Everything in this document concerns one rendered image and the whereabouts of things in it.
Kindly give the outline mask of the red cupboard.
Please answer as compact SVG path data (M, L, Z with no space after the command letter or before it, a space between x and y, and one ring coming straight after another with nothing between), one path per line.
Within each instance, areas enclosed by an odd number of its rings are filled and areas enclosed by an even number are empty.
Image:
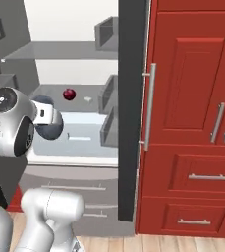
M20 186L17 186L16 192L15 192L10 204L7 207L8 212L17 212L17 213L22 212L22 208L21 208L22 196L23 196L23 194L22 194L21 188L20 188Z

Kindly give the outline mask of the pale fridge crisper drawer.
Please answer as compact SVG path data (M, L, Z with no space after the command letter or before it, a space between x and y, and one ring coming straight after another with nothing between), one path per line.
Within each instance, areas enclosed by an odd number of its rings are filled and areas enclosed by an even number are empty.
M37 155L115 158L116 148L103 147L100 130L106 116L90 112L62 112L64 129L56 140L45 140L38 133L33 139Z

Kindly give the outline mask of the dark grey fridge door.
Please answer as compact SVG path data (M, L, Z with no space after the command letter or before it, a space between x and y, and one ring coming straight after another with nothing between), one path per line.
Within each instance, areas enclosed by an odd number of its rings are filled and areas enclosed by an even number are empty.
M0 74L15 74L18 87L30 95L39 86L33 59L3 60L4 56L30 43L24 0L0 0L0 19L5 37L0 39ZM0 206L8 207L27 166L25 156L0 157Z
M145 27L148 0L119 0L118 219L132 221L141 126Z

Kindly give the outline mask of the red drawer front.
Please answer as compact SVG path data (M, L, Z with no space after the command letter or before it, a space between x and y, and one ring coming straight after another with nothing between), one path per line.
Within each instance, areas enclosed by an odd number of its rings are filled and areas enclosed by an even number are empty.
M145 197L225 199L225 181L192 180L189 174L225 175L225 146L151 145L145 153Z
M143 197L138 218L141 234L225 238L225 200ZM179 224L179 219L211 225Z

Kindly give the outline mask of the grey glass fridge shelf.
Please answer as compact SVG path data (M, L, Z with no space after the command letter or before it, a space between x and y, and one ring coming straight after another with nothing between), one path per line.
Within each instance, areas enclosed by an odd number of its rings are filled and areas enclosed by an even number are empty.
M116 60L117 58L117 52L97 50L94 41L34 41L4 56L3 60Z
M54 107L62 112L97 112L98 96L104 85L40 85L29 97L50 96ZM73 100L63 97L65 89L73 89L77 95Z

